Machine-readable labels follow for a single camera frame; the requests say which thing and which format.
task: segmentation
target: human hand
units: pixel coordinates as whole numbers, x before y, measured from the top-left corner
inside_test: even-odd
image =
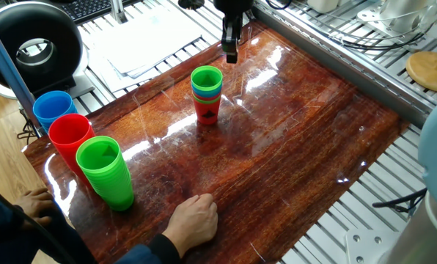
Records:
[[[54,198],[48,193],[47,188],[27,191],[22,197],[17,199],[15,205],[20,206],[27,216],[31,217],[42,226],[47,226],[51,223],[52,219],[48,216],[40,217],[41,211],[56,208]],[[21,226],[22,230],[30,230],[31,228],[33,228],[33,226],[28,221],[25,221]]]
[[[196,195],[176,207],[163,235],[175,245],[182,258],[190,248],[212,239],[218,222],[212,195]]]

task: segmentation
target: metal rack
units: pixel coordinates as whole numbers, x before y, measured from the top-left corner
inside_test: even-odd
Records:
[[[255,3],[254,14],[259,19],[329,67],[338,68],[339,73],[361,88],[363,84],[365,92],[391,105],[416,125],[421,126],[426,116],[437,105],[437,92],[427,91],[415,84],[405,71],[405,62],[412,54],[411,49],[398,48],[391,51],[346,49],[319,34],[318,30],[331,33],[336,29],[371,38],[382,37],[382,35],[363,23],[337,20],[296,3],[284,11],[272,10],[264,0],[256,0]],[[373,3],[369,1],[355,0],[338,7],[331,14],[356,19],[357,12],[371,4]],[[127,19],[147,14],[157,6],[163,6],[172,12],[181,12],[190,18],[202,29],[202,37],[156,65],[152,69],[153,76],[169,70],[220,40],[223,15],[213,7],[212,1],[208,0],[205,2],[205,7],[195,12],[182,10],[176,1],[145,0],[125,8]],[[105,15],[78,27],[88,52],[92,45],[90,35],[112,27],[115,23],[110,15]],[[351,41],[365,45],[392,44],[391,40],[366,41],[359,38]],[[437,51],[437,40],[426,39],[418,45],[422,45],[425,50]],[[96,89],[74,100],[81,114],[96,111],[143,84],[111,92],[99,77],[99,73],[90,67],[85,73]],[[285,264],[346,263],[347,230],[353,228],[403,230],[408,220],[406,215],[388,208],[374,209],[371,204],[396,199],[425,187],[422,181],[423,168],[416,161],[419,135],[420,130],[411,125],[280,262]]]

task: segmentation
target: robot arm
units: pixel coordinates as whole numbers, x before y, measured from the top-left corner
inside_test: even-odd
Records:
[[[228,63],[238,60],[238,41],[241,38],[243,13],[253,6],[253,0],[213,0],[217,10],[225,14],[221,46],[227,55]],[[184,9],[196,10],[204,5],[204,0],[179,0],[178,4]]]

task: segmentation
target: sheet of paper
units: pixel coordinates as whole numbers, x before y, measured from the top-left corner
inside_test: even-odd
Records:
[[[101,81],[111,90],[111,92],[116,92],[134,84],[150,80],[160,74],[155,68],[153,68],[137,78],[131,78],[119,73],[106,58],[95,50],[89,52],[89,66],[97,76],[102,78]]]
[[[95,34],[95,48],[120,73],[138,77],[201,36],[186,16],[156,8],[140,17]]]

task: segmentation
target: keyboard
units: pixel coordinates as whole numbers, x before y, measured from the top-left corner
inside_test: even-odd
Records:
[[[125,0],[122,3],[125,6],[136,1],[138,0]],[[69,4],[61,4],[59,7],[77,24],[111,12],[111,2],[109,0],[76,0]]]

